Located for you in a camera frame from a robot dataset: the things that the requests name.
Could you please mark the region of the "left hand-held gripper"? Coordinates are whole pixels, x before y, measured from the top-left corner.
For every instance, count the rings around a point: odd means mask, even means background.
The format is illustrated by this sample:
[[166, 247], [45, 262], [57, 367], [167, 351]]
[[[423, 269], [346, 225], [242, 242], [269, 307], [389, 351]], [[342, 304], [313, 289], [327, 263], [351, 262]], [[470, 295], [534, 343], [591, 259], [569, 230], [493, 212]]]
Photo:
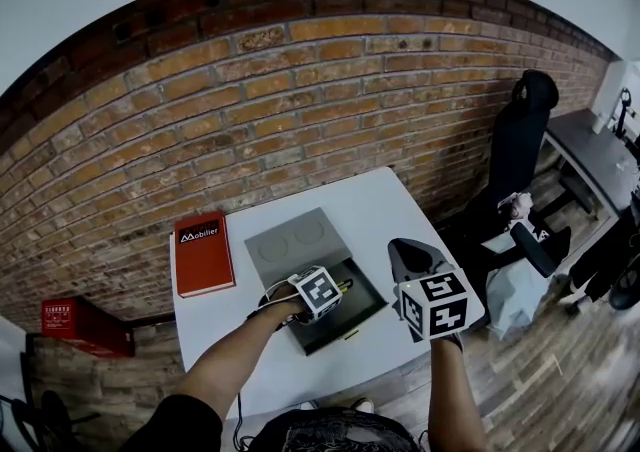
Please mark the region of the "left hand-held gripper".
[[[282, 298], [274, 298], [274, 294], [283, 286], [290, 286], [292, 293]], [[258, 309], [291, 300], [301, 300], [303, 311], [288, 317], [285, 323], [297, 321], [301, 324], [311, 324], [335, 309], [341, 303], [343, 294], [343, 289], [334, 281], [328, 270], [314, 265], [268, 287], [258, 304]]]

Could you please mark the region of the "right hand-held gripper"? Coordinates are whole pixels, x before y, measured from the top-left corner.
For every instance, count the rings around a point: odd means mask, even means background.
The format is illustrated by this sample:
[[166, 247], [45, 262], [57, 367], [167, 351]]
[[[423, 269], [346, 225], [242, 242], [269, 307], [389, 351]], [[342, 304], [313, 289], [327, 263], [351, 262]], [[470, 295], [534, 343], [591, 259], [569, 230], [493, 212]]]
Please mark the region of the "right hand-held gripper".
[[461, 269], [443, 247], [417, 239], [388, 243], [393, 309], [413, 342], [442, 338], [465, 328], [468, 291]]

